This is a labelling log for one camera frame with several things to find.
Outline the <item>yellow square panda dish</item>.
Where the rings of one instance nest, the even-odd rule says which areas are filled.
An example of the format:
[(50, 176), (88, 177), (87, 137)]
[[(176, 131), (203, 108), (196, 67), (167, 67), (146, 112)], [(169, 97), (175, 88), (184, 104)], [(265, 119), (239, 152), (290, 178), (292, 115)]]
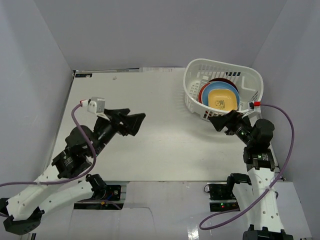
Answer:
[(222, 111), (238, 109), (237, 97), (228, 89), (213, 89), (208, 94), (208, 106)]

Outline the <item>white plastic dish bin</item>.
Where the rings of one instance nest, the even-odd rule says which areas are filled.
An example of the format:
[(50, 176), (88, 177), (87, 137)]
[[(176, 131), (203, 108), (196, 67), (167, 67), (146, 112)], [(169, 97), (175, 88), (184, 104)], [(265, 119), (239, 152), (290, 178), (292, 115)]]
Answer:
[(236, 110), (253, 118), (261, 113), (259, 102), (264, 93), (262, 76), (246, 66), (204, 58), (192, 60), (183, 76), (184, 100), (191, 113), (203, 120)]

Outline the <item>red teal flower plate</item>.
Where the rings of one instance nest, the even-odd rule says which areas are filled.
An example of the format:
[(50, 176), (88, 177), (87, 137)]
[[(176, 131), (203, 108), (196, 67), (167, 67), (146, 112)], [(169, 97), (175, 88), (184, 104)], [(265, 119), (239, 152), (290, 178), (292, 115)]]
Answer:
[(207, 83), (204, 84), (204, 85), (201, 87), (201, 89), (199, 90), (199, 92), (198, 92), (197, 101), (198, 101), (200, 104), (203, 103), (203, 101), (202, 101), (202, 94), (203, 94), (204, 89), (207, 87), (207, 85), (208, 85)]

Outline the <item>light blue round plate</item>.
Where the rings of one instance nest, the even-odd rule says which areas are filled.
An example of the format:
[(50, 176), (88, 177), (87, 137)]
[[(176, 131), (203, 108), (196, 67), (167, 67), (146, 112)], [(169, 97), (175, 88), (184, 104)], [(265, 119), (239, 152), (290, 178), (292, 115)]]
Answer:
[(215, 90), (215, 89), (227, 89), (227, 90), (231, 90), (232, 92), (234, 92), (234, 94), (236, 95), (237, 98), (237, 109), (240, 105), (240, 95), (237, 91), (236, 88), (234, 88), (232, 85), (225, 83), (225, 82), (221, 82), (221, 81), (214, 81), (214, 82), (209, 82), (207, 83), (206, 88), (204, 89), (203, 93), (202, 93), (202, 104), (209, 107), (208, 105), (208, 94), (210, 93), (210, 91)]

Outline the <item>dark red rimmed plate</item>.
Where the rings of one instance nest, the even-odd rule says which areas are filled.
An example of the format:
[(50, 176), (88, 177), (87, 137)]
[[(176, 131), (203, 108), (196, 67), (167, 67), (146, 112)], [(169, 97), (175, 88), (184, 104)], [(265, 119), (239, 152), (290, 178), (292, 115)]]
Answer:
[(227, 84), (233, 86), (235, 89), (237, 89), (237, 86), (232, 81), (230, 81), (229, 79), (226, 79), (226, 78), (222, 78), (222, 77), (214, 78), (214, 79), (210, 80), (209, 82), (224, 82), (224, 83), (227, 83)]

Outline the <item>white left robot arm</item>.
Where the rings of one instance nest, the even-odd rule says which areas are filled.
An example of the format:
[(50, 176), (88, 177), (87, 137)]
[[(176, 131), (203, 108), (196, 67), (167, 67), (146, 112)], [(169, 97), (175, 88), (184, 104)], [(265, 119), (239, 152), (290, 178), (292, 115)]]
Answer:
[(145, 113), (105, 109), (93, 129), (76, 123), (66, 147), (34, 181), (10, 198), (1, 198), (0, 215), (6, 232), (22, 236), (35, 230), (43, 217), (77, 201), (103, 198), (110, 187), (99, 174), (90, 174), (98, 155), (116, 135), (135, 136)]

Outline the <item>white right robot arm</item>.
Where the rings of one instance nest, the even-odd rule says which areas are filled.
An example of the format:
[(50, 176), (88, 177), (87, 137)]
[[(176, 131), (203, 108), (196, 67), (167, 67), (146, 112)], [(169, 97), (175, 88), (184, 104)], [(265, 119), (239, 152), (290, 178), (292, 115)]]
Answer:
[(227, 178), (226, 195), (237, 200), (240, 213), (246, 219), (248, 229), (243, 232), (244, 240), (292, 240), (286, 233), (277, 206), (273, 186), (280, 175), (275, 172), (275, 161), (270, 142), (275, 129), (272, 122), (258, 119), (254, 125), (247, 116), (232, 110), (225, 115), (211, 116), (209, 121), (215, 130), (224, 128), (226, 135), (237, 136), (244, 144), (243, 161), (247, 173), (232, 173)]

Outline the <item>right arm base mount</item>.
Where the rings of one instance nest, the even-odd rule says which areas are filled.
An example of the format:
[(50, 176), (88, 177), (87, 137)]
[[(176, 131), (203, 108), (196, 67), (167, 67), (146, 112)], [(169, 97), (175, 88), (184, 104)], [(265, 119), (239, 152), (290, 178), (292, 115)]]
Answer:
[(209, 208), (212, 213), (225, 211), (240, 211), (238, 201), (226, 182), (207, 183), (203, 191), (208, 194)]

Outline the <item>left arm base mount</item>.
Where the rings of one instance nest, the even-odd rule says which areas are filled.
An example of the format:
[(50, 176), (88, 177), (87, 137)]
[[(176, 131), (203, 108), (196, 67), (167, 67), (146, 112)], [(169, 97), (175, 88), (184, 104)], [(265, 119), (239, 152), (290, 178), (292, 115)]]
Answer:
[(122, 210), (121, 185), (107, 185), (105, 189), (94, 192), (91, 198), (80, 200), (73, 205), (74, 210)]

